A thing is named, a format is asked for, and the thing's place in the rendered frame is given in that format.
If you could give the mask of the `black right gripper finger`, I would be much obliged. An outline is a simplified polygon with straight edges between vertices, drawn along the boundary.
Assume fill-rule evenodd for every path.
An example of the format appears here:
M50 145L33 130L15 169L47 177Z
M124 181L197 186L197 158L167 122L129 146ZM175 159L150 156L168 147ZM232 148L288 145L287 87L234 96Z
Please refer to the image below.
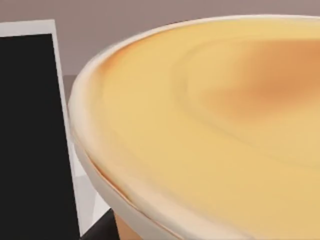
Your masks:
M80 240L120 240L114 211L110 208Z

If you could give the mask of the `yellow cup with cream rim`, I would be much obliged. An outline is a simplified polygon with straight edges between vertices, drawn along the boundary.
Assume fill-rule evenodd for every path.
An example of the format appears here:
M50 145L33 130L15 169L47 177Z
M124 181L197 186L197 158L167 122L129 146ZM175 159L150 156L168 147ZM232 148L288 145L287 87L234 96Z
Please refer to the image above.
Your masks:
M92 184L144 240L320 240L320 17L164 25L69 98Z

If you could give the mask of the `white framed blackboard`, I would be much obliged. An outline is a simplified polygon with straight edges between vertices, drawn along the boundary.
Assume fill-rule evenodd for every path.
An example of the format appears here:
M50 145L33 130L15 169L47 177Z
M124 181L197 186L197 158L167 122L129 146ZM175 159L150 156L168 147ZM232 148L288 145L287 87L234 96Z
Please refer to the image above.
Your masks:
M80 240L53 20L0 23L0 240Z

